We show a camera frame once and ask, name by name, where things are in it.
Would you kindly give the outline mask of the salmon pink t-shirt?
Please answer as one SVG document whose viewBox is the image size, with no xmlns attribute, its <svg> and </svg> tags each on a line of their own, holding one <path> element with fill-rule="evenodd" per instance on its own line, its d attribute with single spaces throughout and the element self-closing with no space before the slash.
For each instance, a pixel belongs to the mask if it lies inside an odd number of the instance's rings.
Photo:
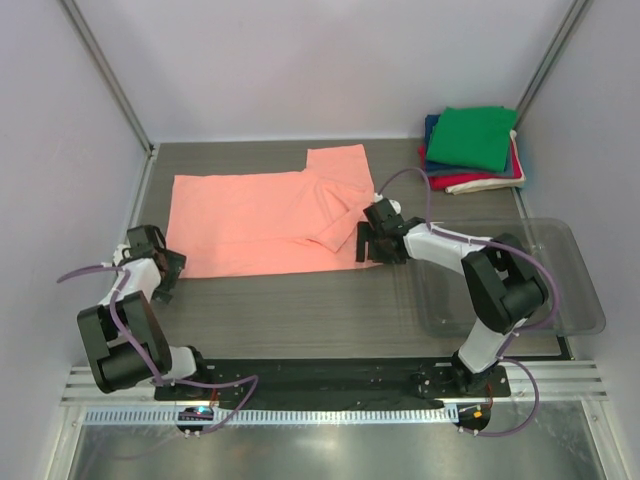
<svg viewBox="0 0 640 480">
<path fill-rule="evenodd" d="M 374 199 L 361 144 L 310 149 L 301 171 L 177 175 L 166 240 L 184 279 L 353 270 Z"/>
</svg>

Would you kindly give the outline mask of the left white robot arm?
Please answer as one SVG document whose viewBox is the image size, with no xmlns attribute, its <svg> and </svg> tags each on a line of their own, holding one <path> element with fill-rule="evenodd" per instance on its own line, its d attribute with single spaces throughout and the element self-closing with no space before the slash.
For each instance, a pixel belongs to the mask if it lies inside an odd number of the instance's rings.
<svg viewBox="0 0 640 480">
<path fill-rule="evenodd" d="M 172 299 L 186 257 L 170 250 L 159 229 L 141 225 L 127 231 L 107 264 L 84 267 L 64 279 L 113 272 L 114 285 L 95 306 L 77 315 L 81 339 L 97 387 L 109 394 L 143 381 L 163 390 L 159 398 L 204 398 L 212 376 L 192 346 L 169 345 L 152 310 Z"/>
</svg>

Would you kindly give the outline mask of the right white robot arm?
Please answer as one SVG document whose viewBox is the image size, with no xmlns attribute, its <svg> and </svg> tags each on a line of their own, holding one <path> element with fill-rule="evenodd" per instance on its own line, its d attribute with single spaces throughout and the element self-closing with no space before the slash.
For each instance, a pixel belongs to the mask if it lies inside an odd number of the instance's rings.
<svg viewBox="0 0 640 480">
<path fill-rule="evenodd" d="M 516 330 L 549 298 L 540 264 L 512 235 L 476 237 L 418 217 L 406 220 L 384 197 L 365 208 L 364 215 L 357 226 L 357 262 L 424 261 L 464 278 L 476 320 L 452 356 L 450 380 L 458 393 L 476 394 L 488 383 Z"/>
</svg>

